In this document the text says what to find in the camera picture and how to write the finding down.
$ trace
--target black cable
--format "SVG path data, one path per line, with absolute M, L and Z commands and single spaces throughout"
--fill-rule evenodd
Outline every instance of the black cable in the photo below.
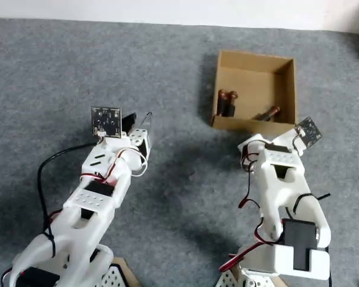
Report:
M 1 277 L 0 277 L 1 287 L 4 287 L 4 276 L 7 275 L 10 271 L 12 271 L 12 267 L 5 270 L 4 273 L 1 274 Z
M 329 197 L 329 196 L 331 196 L 331 193 L 326 193 L 323 196 L 317 197 L 317 200 L 322 200 L 322 199 L 325 199 L 326 197 Z
M 258 206 L 258 208 L 260 209 L 259 204 L 258 204 L 255 200 L 253 200 L 253 199 L 248 199 L 248 197 L 249 197 L 249 195 L 250 195 L 250 183 L 251 183 L 251 180 L 250 180 L 250 169 L 251 169 L 251 166 L 252 166 L 255 162 L 256 162 L 256 160 L 253 160 L 252 162 L 250 162 L 250 164 L 249 164 L 249 166 L 248 166 L 248 173 L 249 173 L 249 175 L 248 175 L 248 183 L 247 183 L 247 193 L 246 193 L 245 197 L 241 200 L 241 202 L 238 204 L 238 208 L 242 208 L 242 207 L 245 205 L 246 202 L 252 201 L 252 202 L 254 202 L 254 203 Z
M 43 163 L 41 163 L 40 167 L 38 168 L 38 171 L 37 171 L 37 190 L 38 190 L 38 195 L 39 195 L 39 198 L 40 198 L 42 213 L 43 213 L 43 217 L 44 217 L 44 223 L 43 223 L 43 229 L 42 229 L 43 232 L 42 233 L 45 236 L 47 236 L 48 239 L 52 243 L 52 257 L 54 257 L 55 254 L 56 254 L 56 244 L 54 242 L 52 229 L 51 229 L 50 223 L 49 223 L 47 204 L 45 202 L 44 193 L 42 191 L 42 182 L 41 182 L 42 169 L 47 165 L 47 163 L 51 162 L 56 157 L 59 157 L 62 154 L 66 154 L 67 152 L 76 151 L 78 149 L 87 148 L 87 147 L 90 147 L 90 146 L 95 146 L 96 144 L 97 144 L 96 142 L 91 142 L 91 143 L 86 143 L 84 145 L 73 146 L 72 148 L 67 148 L 67 149 L 64 149 L 62 151 L 59 151 L 59 152 L 55 153 L 54 155 L 52 155 L 51 157 L 49 157 L 48 159 L 46 159 Z
M 306 196 L 314 196 L 312 193 L 303 193 L 301 195 L 298 196 L 297 200 L 295 201 L 295 204 L 294 204 L 294 207 L 293 207 L 293 212 L 295 213 L 295 211 L 297 210 L 297 207 L 298 207 L 298 204 L 299 204 L 299 201 L 306 197 Z
M 329 248 L 326 247 L 326 248 L 325 248 L 325 251 L 326 251 L 327 253 L 329 253 Z M 328 278 L 328 287 L 333 287 L 333 279 L 332 279 L 332 277 L 331 277 L 331 269 L 330 269 L 330 277 Z
M 288 210 L 288 207 L 286 207 L 286 213 L 287 213 L 288 217 L 290 217 L 290 219 L 294 219 L 294 218 L 291 216 L 291 213 L 290 213 L 290 211 Z

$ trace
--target cardboard base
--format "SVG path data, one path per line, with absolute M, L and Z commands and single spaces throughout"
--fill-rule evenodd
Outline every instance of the cardboard base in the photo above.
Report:
M 129 285 L 129 287 L 141 287 L 141 284 L 138 282 L 136 276 L 133 274 L 133 272 L 131 271 L 129 266 L 126 264 L 126 261 L 124 258 L 114 257 L 114 260 L 112 263 L 118 264 L 121 267 L 122 272 L 125 275 L 125 279 L 127 281 L 127 284 Z

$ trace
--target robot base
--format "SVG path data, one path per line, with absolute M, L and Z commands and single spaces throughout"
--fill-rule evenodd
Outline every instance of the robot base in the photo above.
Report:
M 257 287 L 277 287 L 270 277 L 250 276 L 249 278 L 243 274 L 239 274 L 237 280 L 230 270 L 221 274 L 215 287 L 255 287 L 255 285 Z

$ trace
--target red wire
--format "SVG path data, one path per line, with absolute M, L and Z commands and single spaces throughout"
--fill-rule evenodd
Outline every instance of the red wire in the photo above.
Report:
M 93 178 L 99 179 L 99 180 L 103 180 L 104 177 L 103 176 L 99 176 L 99 175 L 94 175 L 92 173 L 82 173 L 81 176 L 91 176 Z
M 252 245 L 251 247 L 249 247 L 248 249 L 246 249 L 245 251 L 243 251 L 242 253 L 238 254 L 237 256 L 233 257 L 232 259 L 230 259 L 229 261 L 227 261 L 225 264 L 223 264 L 220 267 L 220 271 L 221 272 L 225 272 L 229 269 L 231 269 L 235 264 L 237 264 L 239 261 L 242 261 L 244 256 L 253 251 L 255 248 L 264 245 L 263 242 L 257 242 L 256 244 Z
M 51 214 L 49 214 L 48 218 L 49 218 L 49 223 L 51 224 L 54 220 L 53 215 L 56 215 L 56 214 L 59 214 L 60 212 L 62 211 L 62 208 L 61 209 L 58 209 L 58 210 L 55 210 L 54 212 L 52 212 Z

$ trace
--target perforated plate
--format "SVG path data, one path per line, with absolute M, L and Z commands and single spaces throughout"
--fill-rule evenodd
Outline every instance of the perforated plate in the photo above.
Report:
M 279 151 L 269 151 L 265 149 L 264 155 L 266 157 L 266 161 L 269 161 L 270 164 L 291 167 L 299 166 L 301 164 L 299 156 L 296 154 Z
M 102 278 L 101 285 L 96 284 L 95 287 L 129 287 L 121 267 L 118 264 L 112 264 L 107 274 Z
M 263 276 L 250 276 L 250 278 L 246 278 L 245 287 L 275 287 L 274 283 L 271 281 L 270 277 Z
M 241 287 L 238 286 L 237 280 L 235 280 L 233 273 L 230 270 L 221 274 L 215 287 Z

